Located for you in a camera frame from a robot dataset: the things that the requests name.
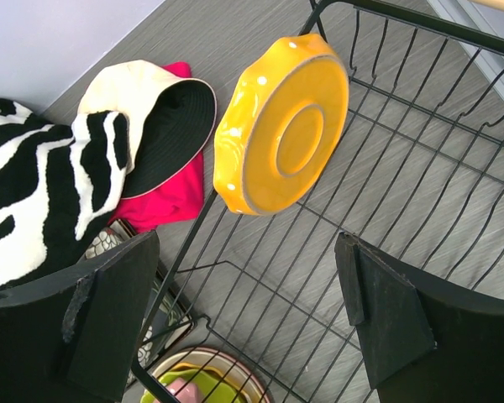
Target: zebra print blanket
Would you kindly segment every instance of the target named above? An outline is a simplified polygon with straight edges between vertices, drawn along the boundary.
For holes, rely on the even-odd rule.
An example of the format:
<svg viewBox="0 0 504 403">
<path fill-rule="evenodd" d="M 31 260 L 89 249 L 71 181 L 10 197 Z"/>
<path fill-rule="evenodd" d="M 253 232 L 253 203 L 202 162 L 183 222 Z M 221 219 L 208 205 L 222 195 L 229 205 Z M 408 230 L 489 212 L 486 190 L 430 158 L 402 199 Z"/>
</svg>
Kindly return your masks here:
<svg viewBox="0 0 504 403">
<path fill-rule="evenodd" d="M 118 205 L 127 158 L 121 113 L 69 127 L 0 98 L 0 289 L 78 261 Z"/>
</svg>

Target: pink cloth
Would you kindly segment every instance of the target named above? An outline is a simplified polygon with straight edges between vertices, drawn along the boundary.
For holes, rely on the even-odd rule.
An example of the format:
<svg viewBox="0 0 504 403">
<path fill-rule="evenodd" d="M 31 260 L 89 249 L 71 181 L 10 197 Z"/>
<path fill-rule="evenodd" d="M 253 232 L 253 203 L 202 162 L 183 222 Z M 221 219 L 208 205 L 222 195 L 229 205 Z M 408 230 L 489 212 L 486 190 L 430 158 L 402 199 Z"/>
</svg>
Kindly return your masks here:
<svg viewBox="0 0 504 403">
<path fill-rule="evenodd" d="M 176 76 L 189 78 L 191 67 L 178 61 L 163 68 Z M 122 218 L 139 233 L 169 222 L 192 220 L 203 206 L 203 154 L 200 152 L 168 181 L 132 199 L 122 199 L 112 221 Z"/>
<path fill-rule="evenodd" d="M 203 401 L 202 392 L 192 382 L 186 382 L 182 378 L 177 378 L 171 384 L 166 386 L 181 403 L 201 403 Z"/>
</svg>

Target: white wall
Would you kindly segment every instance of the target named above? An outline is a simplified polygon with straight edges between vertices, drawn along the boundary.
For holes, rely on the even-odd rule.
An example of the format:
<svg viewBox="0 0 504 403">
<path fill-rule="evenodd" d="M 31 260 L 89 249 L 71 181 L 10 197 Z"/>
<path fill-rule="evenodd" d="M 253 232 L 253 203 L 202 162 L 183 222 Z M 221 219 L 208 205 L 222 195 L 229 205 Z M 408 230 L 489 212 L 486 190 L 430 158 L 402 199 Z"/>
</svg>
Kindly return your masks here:
<svg viewBox="0 0 504 403">
<path fill-rule="evenodd" d="M 163 2 L 0 1 L 0 97 L 42 112 Z"/>
<path fill-rule="evenodd" d="M 488 8 L 468 0 L 428 0 L 440 18 L 473 29 L 493 34 L 504 39 L 504 12 Z M 473 55 L 473 46 L 462 44 L 469 55 Z M 504 58 L 487 51 L 481 52 L 475 60 L 481 72 L 492 81 L 504 69 Z M 504 76 L 495 84 L 495 90 L 504 101 Z"/>
</svg>

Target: black metal rack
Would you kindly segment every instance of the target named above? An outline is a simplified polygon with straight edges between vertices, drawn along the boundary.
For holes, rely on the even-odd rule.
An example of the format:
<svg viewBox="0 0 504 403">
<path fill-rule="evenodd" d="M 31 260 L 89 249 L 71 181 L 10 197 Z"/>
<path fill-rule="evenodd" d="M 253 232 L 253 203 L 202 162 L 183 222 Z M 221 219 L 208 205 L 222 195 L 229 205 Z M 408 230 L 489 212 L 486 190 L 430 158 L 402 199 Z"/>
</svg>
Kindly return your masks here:
<svg viewBox="0 0 504 403">
<path fill-rule="evenodd" d="M 331 35 L 325 10 L 353 6 L 348 7 L 353 37 L 339 48 L 333 44 L 347 64 L 352 91 L 336 153 L 315 186 L 289 211 L 273 217 L 233 215 L 212 191 L 169 270 L 139 340 L 172 281 L 181 285 L 178 294 L 186 294 L 194 305 L 210 290 L 208 282 L 214 273 L 222 270 L 229 280 L 228 288 L 220 292 L 227 296 L 215 312 L 203 316 L 207 343 L 214 338 L 222 350 L 247 362 L 267 389 L 276 388 L 276 401 L 366 402 L 372 390 L 347 397 L 354 380 L 365 374 L 354 329 L 344 320 L 336 269 L 328 262 L 333 242 L 343 229 L 446 280 L 463 283 L 459 273 L 469 271 L 471 275 L 465 275 L 463 279 L 468 280 L 461 285 L 472 290 L 480 290 L 501 267 L 504 164 L 499 163 L 504 161 L 504 108 L 492 116 L 487 112 L 490 99 L 498 99 L 495 89 L 504 82 L 504 40 L 375 0 L 310 3 L 312 13 L 301 34 L 316 29 L 325 39 Z M 373 48 L 361 49 L 364 39 Z M 469 46 L 468 57 L 460 44 Z M 414 55 L 427 46 L 433 56 L 429 63 L 415 62 Z M 396 49 L 401 56 L 395 65 L 384 65 L 386 48 Z M 441 66 L 454 51 L 464 55 L 456 73 L 441 76 Z M 476 76 L 483 79 L 477 64 L 487 54 L 499 56 L 500 71 L 488 85 L 475 89 L 472 97 L 463 98 L 461 88 L 470 86 Z M 333 177 L 339 178 L 335 186 L 324 185 L 325 178 Z M 302 220 L 309 226 L 296 235 L 293 229 Z M 251 222 L 262 228 L 254 239 L 246 229 Z M 317 229 L 324 226 L 330 227 L 330 237 L 318 239 Z M 317 256 L 310 257 L 311 243 L 322 245 Z M 286 248 L 294 251 L 293 259 L 280 262 Z M 270 277 L 274 266 L 283 268 Z M 317 276 L 323 286 L 314 294 L 307 285 Z M 302 279 L 292 293 L 286 290 L 290 277 Z M 504 297 L 500 290 L 483 291 Z M 260 292 L 267 295 L 261 306 L 255 300 Z M 310 296 L 309 303 L 302 303 L 303 296 Z M 326 300 L 328 309 L 323 306 Z M 270 310 L 274 301 L 284 308 Z M 238 315 L 227 317 L 225 309 L 238 303 Z M 239 319 L 252 311 L 255 325 L 247 329 L 246 338 L 236 337 Z M 288 336 L 284 353 L 266 362 L 286 321 L 295 315 L 302 319 L 300 330 Z M 276 323 L 274 331 L 262 340 L 262 350 L 253 351 L 251 340 L 267 319 Z M 310 326 L 317 330 L 312 339 L 307 338 Z M 308 366 L 326 339 L 337 340 L 329 344 L 337 347 L 311 376 Z M 306 357 L 296 359 L 295 351 L 305 342 Z M 353 354 L 349 359 L 348 349 Z M 351 361 L 350 368 L 339 376 L 336 394 L 322 395 L 325 380 L 341 371 L 340 357 Z M 293 368 L 291 379 L 281 376 L 288 363 Z M 136 360 L 133 371 L 161 402 L 177 401 Z"/>
</svg>

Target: pink shirt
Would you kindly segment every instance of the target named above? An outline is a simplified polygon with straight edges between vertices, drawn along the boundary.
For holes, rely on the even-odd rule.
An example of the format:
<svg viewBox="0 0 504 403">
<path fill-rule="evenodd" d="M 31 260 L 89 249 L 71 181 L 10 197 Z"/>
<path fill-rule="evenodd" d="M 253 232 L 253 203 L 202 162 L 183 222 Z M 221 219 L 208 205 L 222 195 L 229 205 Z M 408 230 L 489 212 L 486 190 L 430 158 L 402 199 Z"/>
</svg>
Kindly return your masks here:
<svg viewBox="0 0 504 403">
<path fill-rule="evenodd" d="M 163 68 L 176 76 L 189 78 L 191 67 L 178 61 Z M 203 154 L 200 152 L 168 181 L 132 199 L 122 199 L 112 220 L 122 218 L 139 233 L 170 222 L 192 220 L 203 206 Z"/>
</svg>

